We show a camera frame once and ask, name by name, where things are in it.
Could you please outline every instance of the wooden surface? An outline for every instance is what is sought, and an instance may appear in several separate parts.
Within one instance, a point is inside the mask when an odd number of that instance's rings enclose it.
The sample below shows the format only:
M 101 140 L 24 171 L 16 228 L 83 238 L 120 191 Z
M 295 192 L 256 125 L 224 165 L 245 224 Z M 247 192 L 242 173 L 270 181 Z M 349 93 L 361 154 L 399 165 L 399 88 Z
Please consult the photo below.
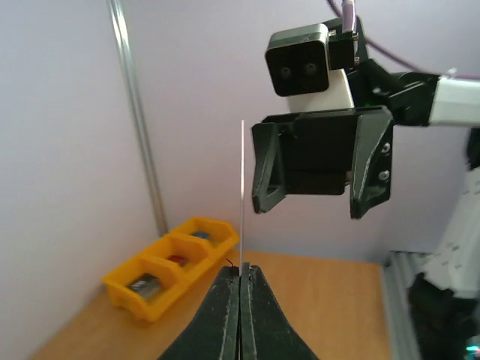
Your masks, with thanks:
M 230 253 L 234 263 L 237 253 Z M 321 360 L 389 360 L 379 267 L 361 262 L 246 252 L 286 318 Z M 218 264 L 156 323 L 137 322 L 102 292 L 32 360 L 155 360 L 190 322 Z

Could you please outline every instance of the yellow storage bin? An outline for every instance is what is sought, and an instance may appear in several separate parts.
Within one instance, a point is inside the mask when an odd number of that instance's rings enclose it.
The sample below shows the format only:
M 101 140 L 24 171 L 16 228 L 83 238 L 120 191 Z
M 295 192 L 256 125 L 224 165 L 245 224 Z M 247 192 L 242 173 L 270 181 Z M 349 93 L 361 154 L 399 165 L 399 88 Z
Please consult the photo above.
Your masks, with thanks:
M 103 277 L 111 302 L 158 320 L 239 241 L 223 221 L 194 217 Z

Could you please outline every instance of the bolt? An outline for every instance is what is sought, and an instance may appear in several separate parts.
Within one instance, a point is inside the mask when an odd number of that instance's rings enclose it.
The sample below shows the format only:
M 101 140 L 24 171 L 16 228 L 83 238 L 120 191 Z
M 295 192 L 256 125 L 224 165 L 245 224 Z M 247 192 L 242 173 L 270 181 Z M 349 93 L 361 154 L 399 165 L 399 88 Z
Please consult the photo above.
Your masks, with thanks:
M 315 73 L 317 72 L 317 66 L 315 64 L 306 64 L 305 65 L 305 73 L 308 75 L 308 76 L 312 76 L 314 75 Z
M 448 77 L 449 79 L 454 79 L 456 75 L 457 75 L 457 69 L 455 67 L 445 72 L 445 77 Z
M 391 148 L 390 142 L 386 142 L 382 147 L 382 154 L 388 154 Z
M 280 70 L 280 75 L 284 79 L 288 79 L 292 75 L 292 71 L 288 67 L 282 67 Z
M 383 182 L 387 182 L 390 179 L 390 172 L 388 170 L 383 170 L 380 174 L 378 174 L 378 179 L 382 180 Z

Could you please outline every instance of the white wall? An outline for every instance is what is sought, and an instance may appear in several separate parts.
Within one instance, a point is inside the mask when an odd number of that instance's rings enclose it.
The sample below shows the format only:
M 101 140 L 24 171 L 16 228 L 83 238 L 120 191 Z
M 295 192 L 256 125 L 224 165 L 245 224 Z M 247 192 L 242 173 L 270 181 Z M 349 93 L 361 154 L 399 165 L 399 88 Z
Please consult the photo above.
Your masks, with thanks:
M 238 224 L 240 120 L 250 128 L 287 111 L 263 58 L 269 36 L 332 12 L 323 0 L 124 0 L 124 7 L 169 225 L 192 215 Z M 480 2 L 362 0 L 358 11 L 369 35 L 413 62 L 478 71 Z M 432 249 L 461 186 L 464 138 L 458 129 L 396 129 L 392 200 L 360 222 L 349 219 L 347 195 L 289 196 L 262 215 L 247 199 L 245 246 L 360 260 L 389 248 Z M 248 137 L 248 194 L 253 168 Z
M 17 360 L 156 230 L 106 3 L 4 0 L 0 33 L 0 357 Z

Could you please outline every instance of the purple cable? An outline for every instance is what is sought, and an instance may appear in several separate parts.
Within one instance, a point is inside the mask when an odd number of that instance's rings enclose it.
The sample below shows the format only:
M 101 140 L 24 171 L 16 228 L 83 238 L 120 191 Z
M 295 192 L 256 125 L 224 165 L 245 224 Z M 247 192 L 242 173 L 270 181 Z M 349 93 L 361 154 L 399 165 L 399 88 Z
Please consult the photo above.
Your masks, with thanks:
M 355 0 L 342 1 L 342 31 L 354 32 L 357 29 L 357 16 L 355 12 Z
M 340 12 L 340 9 L 337 7 L 337 5 L 334 3 L 334 0 L 326 0 L 327 3 L 328 3 L 328 6 L 331 8 L 331 10 L 334 12 L 334 14 L 337 16 L 337 17 L 341 17 L 343 19 L 343 21 L 347 21 L 347 23 L 349 24 L 349 26 L 351 26 L 352 24 L 352 20 L 351 20 L 351 16 L 353 14 L 353 16 L 355 17 L 355 20 L 353 21 L 353 26 L 355 26 L 355 22 L 356 22 L 356 11 L 355 11 L 355 4 L 353 4 L 353 1 L 350 0 L 350 1 L 346 1 L 346 0 L 343 0 L 342 1 L 342 10 L 347 12 L 347 14 L 342 14 L 342 12 Z M 343 26 L 343 30 L 346 31 L 348 30 L 349 28 L 346 28 L 345 25 Z M 372 48 L 374 48 L 376 51 L 378 51 L 379 53 L 381 53 L 382 55 L 386 56 L 387 58 L 391 59 L 392 61 L 396 62 L 397 64 L 403 66 L 404 68 L 407 68 L 411 71 L 418 71 L 419 73 L 428 73 L 429 71 L 426 71 L 426 70 L 423 70 L 421 69 L 420 67 L 412 64 L 411 62 L 407 61 L 407 60 L 404 60 L 402 59 L 401 57 L 395 55 L 393 52 L 390 52 L 389 50 L 387 50 L 385 47 L 383 47 L 382 45 L 380 45 L 379 43 L 377 43 L 375 40 L 372 40 L 370 39 L 369 37 L 365 37 L 365 40 L 367 41 L 367 44 L 369 46 L 371 46 Z M 455 78 L 457 79 L 465 79 L 465 80 L 480 80 L 480 76 L 479 75 L 455 75 Z

